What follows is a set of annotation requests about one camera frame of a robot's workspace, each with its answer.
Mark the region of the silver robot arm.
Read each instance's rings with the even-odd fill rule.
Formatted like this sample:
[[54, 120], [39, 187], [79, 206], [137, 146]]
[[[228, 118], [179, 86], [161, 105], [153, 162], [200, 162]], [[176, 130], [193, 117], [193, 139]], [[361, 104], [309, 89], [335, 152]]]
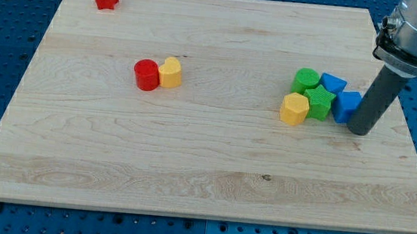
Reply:
[[417, 78], [417, 0], [400, 0], [383, 18], [373, 56], [383, 67], [351, 115], [353, 134], [368, 134], [410, 79]]

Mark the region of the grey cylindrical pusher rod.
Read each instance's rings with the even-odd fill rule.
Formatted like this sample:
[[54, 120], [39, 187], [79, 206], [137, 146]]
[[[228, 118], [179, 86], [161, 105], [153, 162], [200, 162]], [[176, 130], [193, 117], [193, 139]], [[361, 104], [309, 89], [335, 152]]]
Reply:
[[410, 74], [385, 64], [346, 123], [349, 131], [368, 134], [410, 79]]

